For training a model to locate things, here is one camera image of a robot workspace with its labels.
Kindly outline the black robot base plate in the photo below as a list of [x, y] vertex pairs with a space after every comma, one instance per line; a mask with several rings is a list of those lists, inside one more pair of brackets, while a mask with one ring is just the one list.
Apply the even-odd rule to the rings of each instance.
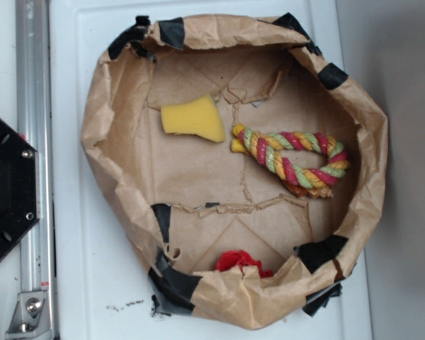
[[38, 152], [0, 118], [0, 262], [39, 220]]

